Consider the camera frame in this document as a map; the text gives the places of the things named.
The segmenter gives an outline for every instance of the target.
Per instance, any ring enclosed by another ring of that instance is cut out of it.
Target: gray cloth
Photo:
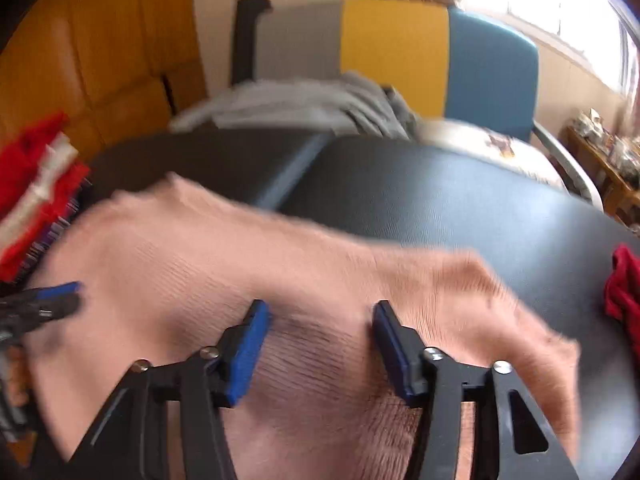
[[[400,94],[393,89],[385,91],[355,72],[331,81],[242,83],[179,114],[169,129],[188,132],[207,121],[220,128],[330,128],[337,135],[404,140],[412,138],[415,127],[415,116]]]
[[[256,79],[340,77],[342,0],[279,7],[255,25]]]

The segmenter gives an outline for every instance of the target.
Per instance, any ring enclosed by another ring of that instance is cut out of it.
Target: chair
[[[232,83],[332,79],[356,70],[394,86],[424,118],[476,124],[529,142],[534,132],[580,195],[598,191],[562,144],[533,120],[538,50],[515,30],[455,7],[332,0],[272,9],[238,0]]]

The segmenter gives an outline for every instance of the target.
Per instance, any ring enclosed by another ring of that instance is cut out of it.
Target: cloth pile
[[[62,133],[65,114],[26,128],[0,153],[0,282],[23,282],[78,211],[89,169]]]
[[[357,239],[174,175],[85,212],[32,283],[73,280],[83,283],[82,310],[26,341],[40,411],[66,457],[133,361],[183,360],[259,298],[273,322],[248,394],[223,410],[238,478],[404,476],[420,410],[395,396],[372,342],[382,299],[459,362],[511,362],[575,458],[578,345],[474,254]],[[472,456],[465,414],[460,479]]]

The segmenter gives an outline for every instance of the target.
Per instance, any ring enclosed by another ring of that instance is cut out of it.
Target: window
[[[463,0],[463,5],[510,14],[557,36],[583,56],[603,82],[623,89],[628,39],[607,0]]]

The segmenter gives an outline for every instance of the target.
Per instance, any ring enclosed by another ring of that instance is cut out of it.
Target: red cloth
[[[65,213],[67,203],[78,192],[82,179],[88,173],[88,167],[76,162],[60,176],[54,186],[52,202],[48,202],[40,208],[38,216],[31,223],[29,230],[2,254],[0,259],[0,281],[11,282],[14,280],[31,244],[40,236],[46,226],[55,222],[60,215]]]
[[[0,153],[0,220],[16,205],[38,174],[45,148],[66,123],[60,112],[21,131]]]
[[[613,272],[604,286],[605,312],[626,326],[640,363],[640,258],[625,244],[613,252]]]

